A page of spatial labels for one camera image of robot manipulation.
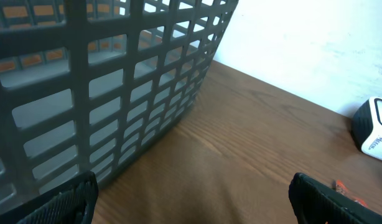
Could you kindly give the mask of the red Top snack bag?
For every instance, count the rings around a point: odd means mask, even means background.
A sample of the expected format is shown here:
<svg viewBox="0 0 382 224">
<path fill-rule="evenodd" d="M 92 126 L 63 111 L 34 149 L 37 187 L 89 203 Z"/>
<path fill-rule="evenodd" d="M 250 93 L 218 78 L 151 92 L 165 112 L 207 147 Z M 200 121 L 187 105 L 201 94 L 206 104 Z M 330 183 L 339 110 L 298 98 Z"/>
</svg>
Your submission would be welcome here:
<svg viewBox="0 0 382 224">
<path fill-rule="evenodd" d="M 341 180 L 335 181 L 335 191 L 342 194 L 343 196 L 349 198 L 350 200 L 362 205 L 363 207 L 368 207 L 366 202 L 356 196 L 354 196 L 345 186 Z"/>
</svg>

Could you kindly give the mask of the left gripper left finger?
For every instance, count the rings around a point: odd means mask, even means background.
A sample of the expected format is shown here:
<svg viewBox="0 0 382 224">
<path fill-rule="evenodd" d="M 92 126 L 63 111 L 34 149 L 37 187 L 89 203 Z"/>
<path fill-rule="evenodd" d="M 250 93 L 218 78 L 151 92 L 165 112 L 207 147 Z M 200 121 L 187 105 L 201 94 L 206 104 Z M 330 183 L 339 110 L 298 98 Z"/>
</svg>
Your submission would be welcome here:
<svg viewBox="0 0 382 224">
<path fill-rule="evenodd" d="M 0 215 L 0 223 L 90 224 L 98 199 L 98 183 L 86 171 L 38 197 Z"/>
</svg>

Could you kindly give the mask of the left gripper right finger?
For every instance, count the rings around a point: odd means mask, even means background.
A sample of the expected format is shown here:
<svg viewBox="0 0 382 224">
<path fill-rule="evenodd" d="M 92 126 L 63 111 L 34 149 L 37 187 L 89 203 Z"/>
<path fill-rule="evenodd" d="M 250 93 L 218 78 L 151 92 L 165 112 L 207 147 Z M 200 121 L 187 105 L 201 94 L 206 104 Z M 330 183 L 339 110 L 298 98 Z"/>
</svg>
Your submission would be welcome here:
<svg viewBox="0 0 382 224">
<path fill-rule="evenodd" d="M 301 172 L 291 180 L 289 200 L 301 224 L 382 224 L 382 215 Z"/>
</svg>

